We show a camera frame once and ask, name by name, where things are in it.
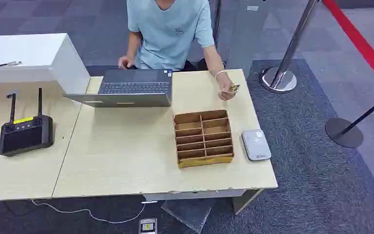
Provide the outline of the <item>person's right hand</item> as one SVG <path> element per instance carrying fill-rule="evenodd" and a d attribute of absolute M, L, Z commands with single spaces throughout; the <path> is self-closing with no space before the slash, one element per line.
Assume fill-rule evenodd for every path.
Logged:
<path fill-rule="evenodd" d="M 118 60 L 118 67 L 122 70 L 129 70 L 135 67 L 134 56 L 121 56 Z"/>

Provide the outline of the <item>person's left hand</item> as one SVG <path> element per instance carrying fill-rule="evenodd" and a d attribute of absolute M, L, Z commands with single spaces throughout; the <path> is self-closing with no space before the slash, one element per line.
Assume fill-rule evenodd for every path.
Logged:
<path fill-rule="evenodd" d="M 220 73 L 216 77 L 216 81 L 219 85 L 219 92 L 218 96 L 223 101 L 228 101 L 236 96 L 236 93 L 233 93 L 230 90 L 230 87 L 234 85 L 234 83 L 230 80 L 227 73 Z"/>

